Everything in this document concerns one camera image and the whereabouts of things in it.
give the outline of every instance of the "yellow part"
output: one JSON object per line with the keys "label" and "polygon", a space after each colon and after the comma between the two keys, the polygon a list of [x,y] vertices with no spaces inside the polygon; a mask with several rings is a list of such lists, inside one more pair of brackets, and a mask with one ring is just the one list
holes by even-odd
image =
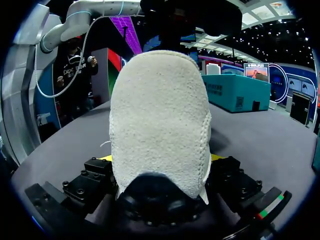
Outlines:
{"label": "yellow part", "polygon": [[[100,160],[105,159],[105,160],[107,160],[107,161],[109,161],[109,162],[112,162],[112,156],[111,156],[111,155],[105,156],[105,157],[101,157],[101,158],[99,158],[99,159],[100,159]],[[211,159],[212,159],[212,161],[215,161],[215,160],[218,160],[218,159],[225,159],[225,157],[224,157],[224,156],[218,156],[218,155],[211,154]]]}

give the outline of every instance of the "teal box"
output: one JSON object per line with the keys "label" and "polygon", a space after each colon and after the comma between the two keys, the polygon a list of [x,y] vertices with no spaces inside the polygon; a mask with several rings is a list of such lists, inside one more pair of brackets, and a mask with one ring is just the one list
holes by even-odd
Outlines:
{"label": "teal box", "polygon": [[236,74],[202,75],[209,102],[231,113],[266,111],[271,85]]}

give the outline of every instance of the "white robotic arm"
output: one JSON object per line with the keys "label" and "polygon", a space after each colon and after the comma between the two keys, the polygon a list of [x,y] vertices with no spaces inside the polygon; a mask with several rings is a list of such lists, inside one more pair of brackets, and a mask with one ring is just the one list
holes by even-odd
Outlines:
{"label": "white robotic arm", "polygon": [[140,0],[76,1],[69,7],[65,23],[55,26],[43,36],[40,48],[44,53],[50,53],[61,42],[87,33],[91,16],[135,16],[140,12]]}

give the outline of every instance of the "gray table surface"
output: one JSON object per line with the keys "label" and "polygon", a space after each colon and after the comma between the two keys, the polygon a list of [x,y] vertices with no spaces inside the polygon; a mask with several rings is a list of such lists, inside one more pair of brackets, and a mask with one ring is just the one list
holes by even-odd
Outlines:
{"label": "gray table surface", "polygon": [[[246,174],[263,181],[264,192],[277,187],[292,193],[292,199],[274,220],[279,229],[295,213],[315,179],[311,164],[317,136],[274,110],[232,114],[210,105],[210,111],[211,153],[238,159]],[[48,181],[62,191],[62,182],[78,176],[88,159],[111,154],[109,143],[101,146],[109,140],[109,113],[110,102],[106,102],[79,117],[22,163],[12,184],[28,208],[31,205],[26,188]]]}

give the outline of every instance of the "purple led wall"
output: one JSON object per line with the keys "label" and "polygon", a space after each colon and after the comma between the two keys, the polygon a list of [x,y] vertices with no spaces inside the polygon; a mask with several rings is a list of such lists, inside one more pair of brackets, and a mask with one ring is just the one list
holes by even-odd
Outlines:
{"label": "purple led wall", "polygon": [[125,41],[128,43],[135,55],[142,53],[140,43],[137,37],[137,33],[134,24],[130,16],[111,16],[113,24],[116,26],[120,34],[124,35],[124,27],[127,27],[125,33]]}

